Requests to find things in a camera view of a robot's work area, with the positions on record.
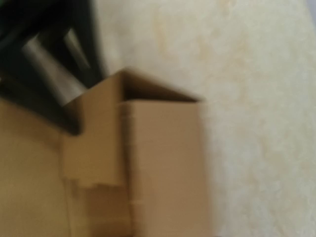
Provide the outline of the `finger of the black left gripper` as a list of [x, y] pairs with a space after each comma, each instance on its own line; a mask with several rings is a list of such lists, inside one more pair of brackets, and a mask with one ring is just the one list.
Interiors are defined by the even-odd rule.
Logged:
[[81, 49], [86, 57], [89, 69], [84, 71], [71, 55], [65, 42], [62, 46], [62, 58], [59, 62], [81, 83], [98, 84], [106, 78], [101, 61], [96, 40], [93, 3], [91, 0], [63, 0], [66, 24], [73, 29]]
[[71, 135], [81, 133], [79, 120], [58, 102], [45, 74], [22, 48], [10, 46], [0, 50], [0, 96]]

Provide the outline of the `brown cardboard box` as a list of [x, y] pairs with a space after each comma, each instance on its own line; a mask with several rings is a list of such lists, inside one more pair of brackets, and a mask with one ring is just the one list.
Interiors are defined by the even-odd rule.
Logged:
[[212, 235], [200, 98], [122, 70], [67, 108], [78, 136], [1, 101], [1, 236]]

